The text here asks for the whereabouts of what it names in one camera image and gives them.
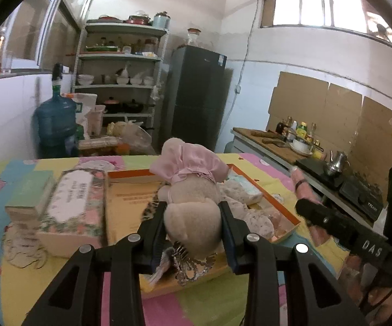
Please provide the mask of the white lace cloth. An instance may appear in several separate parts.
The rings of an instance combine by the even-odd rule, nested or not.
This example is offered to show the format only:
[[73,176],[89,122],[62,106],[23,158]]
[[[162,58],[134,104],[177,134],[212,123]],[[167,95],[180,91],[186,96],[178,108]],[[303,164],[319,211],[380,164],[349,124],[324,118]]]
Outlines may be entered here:
[[251,233],[268,240],[274,237],[275,228],[268,215],[262,209],[250,208],[263,198],[261,191],[243,186],[235,180],[224,181],[218,187],[234,218],[244,221]]

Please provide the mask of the yellow white snack bag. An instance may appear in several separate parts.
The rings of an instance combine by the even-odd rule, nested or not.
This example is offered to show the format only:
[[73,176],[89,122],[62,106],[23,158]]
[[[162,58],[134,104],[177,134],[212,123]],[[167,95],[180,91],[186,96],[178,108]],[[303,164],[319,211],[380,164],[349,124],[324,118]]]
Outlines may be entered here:
[[174,267],[175,249],[173,246],[168,246],[161,255],[159,266],[155,272],[151,275],[144,275],[143,278],[146,280],[147,285],[150,289],[153,289],[159,280],[166,274],[170,269]]

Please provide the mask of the orange rimmed cardboard box tray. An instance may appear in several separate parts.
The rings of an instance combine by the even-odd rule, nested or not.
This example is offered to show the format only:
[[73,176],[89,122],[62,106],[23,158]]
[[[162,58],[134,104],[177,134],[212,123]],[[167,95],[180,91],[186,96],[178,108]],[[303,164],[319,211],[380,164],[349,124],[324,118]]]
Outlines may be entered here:
[[144,297],[175,292],[228,270],[221,241],[221,213],[226,202],[233,217],[251,233],[273,243],[287,238],[300,224],[262,181],[231,164],[227,176],[205,180],[192,174],[177,183],[149,170],[111,171],[105,209],[108,243],[137,233],[143,221],[164,211],[167,242],[172,249],[155,272],[141,275]]

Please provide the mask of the leopard print cloth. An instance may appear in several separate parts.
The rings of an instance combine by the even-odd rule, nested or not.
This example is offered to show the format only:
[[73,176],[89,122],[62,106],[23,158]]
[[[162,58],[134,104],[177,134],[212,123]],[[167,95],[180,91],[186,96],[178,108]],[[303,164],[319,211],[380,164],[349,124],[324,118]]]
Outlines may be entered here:
[[141,214],[141,221],[147,221],[154,217],[156,210],[160,204],[160,200],[158,198],[158,194],[155,193],[152,199],[148,202],[146,208],[143,210]]

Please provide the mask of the green white paper box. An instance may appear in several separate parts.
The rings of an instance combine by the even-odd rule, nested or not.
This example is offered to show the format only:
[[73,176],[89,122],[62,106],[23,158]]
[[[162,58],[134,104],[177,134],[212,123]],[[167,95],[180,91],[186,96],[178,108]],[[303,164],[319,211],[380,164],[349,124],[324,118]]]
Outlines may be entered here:
[[12,221],[38,221],[47,207],[55,179],[53,171],[31,171],[19,181],[5,205]]

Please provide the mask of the plastic bag of vegetables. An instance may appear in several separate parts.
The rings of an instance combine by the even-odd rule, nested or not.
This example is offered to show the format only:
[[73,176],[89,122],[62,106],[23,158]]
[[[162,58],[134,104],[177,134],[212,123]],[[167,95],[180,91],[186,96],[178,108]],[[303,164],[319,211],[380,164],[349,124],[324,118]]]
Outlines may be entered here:
[[107,126],[107,135],[127,144],[131,155],[156,155],[152,146],[152,136],[135,121],[110,122]]

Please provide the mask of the kitchen counter with board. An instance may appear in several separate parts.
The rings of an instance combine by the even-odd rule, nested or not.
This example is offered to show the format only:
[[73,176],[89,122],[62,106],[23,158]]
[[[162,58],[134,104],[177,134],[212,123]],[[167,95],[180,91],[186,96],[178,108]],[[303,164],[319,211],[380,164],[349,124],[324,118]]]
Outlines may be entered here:
[[263,131],[234,127],[232,152],[257,156],[271,167],[288,175],[290,168],[306,156],[295,152],[288,143],[273,137],[261,137]]

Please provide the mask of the white bowl on counter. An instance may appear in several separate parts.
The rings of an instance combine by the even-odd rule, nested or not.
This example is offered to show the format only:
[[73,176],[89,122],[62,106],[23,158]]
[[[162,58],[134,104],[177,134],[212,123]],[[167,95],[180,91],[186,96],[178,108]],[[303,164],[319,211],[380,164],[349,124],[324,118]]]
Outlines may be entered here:
[[300,155],[310,156],[312,154],[312,146],[302,138],[294,138],[289,145],[291,150]]

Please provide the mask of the high barred window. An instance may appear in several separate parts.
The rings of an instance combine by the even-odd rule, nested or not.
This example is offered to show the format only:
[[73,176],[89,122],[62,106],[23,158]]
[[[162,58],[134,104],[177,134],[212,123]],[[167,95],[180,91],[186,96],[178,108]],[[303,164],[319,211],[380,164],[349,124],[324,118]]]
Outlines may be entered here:
[[265,0],[261,27],[323,28],[392,47],[392,28],[367,0]]

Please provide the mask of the plush toy pink bonnet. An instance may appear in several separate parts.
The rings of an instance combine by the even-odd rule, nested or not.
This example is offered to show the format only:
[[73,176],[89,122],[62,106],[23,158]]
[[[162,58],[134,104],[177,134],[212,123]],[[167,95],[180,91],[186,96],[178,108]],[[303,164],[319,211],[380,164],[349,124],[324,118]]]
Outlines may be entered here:
[[218,185],[227,178],[228,165],[202,145],[169,138],[149,171],[166,183],[158,198],[167,203],[164,224],[171,241],[180,243],[191,258],[214,253],[222,225]]

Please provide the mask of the small green tissue pack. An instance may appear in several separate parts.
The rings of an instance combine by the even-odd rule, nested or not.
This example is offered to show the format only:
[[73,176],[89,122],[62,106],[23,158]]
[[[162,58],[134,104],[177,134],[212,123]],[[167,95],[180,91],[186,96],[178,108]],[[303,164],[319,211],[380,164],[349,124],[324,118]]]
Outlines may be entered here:
[[242,175],[230,175],[224,187],[229,197],[246,205],[256,204],[263,198],[262,192]]

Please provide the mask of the teal canister on shelf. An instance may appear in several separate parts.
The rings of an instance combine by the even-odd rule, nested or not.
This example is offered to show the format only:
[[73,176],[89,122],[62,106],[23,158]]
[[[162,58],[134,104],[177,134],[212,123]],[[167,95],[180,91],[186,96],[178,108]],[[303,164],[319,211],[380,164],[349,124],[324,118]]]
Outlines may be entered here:
[[169,29],[171,18],[166,11],[158,12],[155,14],[152,22],[152,26],[158,29]]

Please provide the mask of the steel kettle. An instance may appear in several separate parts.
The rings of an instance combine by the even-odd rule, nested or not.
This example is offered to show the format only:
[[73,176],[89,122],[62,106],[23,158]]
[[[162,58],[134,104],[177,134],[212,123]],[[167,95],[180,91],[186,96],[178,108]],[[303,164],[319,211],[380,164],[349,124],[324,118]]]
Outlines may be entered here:
[[331,150],[329,153],[329,160],[323,166],[324,173],[330,177],[337,176],[343,173],[346,166],[350,166],[346,153],[337,151],[336,154]]

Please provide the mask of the blue water jug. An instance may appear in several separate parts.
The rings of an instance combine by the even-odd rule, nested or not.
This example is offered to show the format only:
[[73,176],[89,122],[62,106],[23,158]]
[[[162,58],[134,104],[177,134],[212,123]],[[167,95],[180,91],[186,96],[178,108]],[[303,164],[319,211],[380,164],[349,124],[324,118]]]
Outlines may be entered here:
[[52,97],[35,111],[39,158],[70,158],[77,154],[76,103],[61,95],[61,63],[52,70]]

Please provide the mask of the grey metal shelf rack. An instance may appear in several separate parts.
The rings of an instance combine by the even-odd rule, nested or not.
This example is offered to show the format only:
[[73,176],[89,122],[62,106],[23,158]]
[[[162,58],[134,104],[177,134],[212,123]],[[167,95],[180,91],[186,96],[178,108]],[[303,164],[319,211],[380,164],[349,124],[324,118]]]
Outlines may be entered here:
[[86,22],[75,56],[73,93],[96,96],[91,115],[104,135],[112,123],[133,122],[154,137],[169,30],[98,18]]

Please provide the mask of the black refrigerator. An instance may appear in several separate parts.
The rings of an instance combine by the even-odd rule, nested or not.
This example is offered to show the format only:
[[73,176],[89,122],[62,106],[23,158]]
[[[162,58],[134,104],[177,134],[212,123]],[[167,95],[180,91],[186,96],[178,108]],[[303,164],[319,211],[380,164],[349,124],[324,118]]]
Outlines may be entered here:
[[225,55],[197,46],[182,46],[173,52],[159,143],[175,137],[215,148],[228,96],[226,61]]

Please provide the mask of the glass jar on refrigerator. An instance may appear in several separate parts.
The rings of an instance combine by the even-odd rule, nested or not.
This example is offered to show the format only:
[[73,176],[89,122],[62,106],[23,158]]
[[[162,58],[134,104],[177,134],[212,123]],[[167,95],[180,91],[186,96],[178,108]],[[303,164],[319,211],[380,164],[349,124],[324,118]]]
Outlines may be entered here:
[[187,32],[188,34],[187,34],[186,44],[189,46],[197,46],[201,30],[197,28],[188,28]]

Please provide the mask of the floral tissue box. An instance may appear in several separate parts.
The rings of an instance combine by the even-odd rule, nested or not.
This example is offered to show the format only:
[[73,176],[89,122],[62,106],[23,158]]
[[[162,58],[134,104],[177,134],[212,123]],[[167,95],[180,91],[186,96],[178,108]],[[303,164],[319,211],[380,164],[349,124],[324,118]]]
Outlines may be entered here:
[[36,236],[52,256],[69,258],[82,245],[105,241],[105,172],[93,168],[64,171],[41,215]]

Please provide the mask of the white flour sack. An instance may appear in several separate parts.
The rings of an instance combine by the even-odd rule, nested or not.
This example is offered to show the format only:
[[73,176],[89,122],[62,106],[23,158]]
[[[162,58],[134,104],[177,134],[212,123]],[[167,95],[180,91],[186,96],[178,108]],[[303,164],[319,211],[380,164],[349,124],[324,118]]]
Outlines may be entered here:
[[88,114],[96,106],[97,95],[94,93],[70,93],[66,96],[76,103],[77,139],[89,139]]

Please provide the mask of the sliding glass window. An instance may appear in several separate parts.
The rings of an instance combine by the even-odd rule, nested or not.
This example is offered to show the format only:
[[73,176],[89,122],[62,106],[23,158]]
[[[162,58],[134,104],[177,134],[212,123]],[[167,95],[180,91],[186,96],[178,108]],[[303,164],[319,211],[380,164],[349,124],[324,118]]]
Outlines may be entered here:
[[72,71],[78,34],[63,0],[23,0],[0,26],[0,75]]

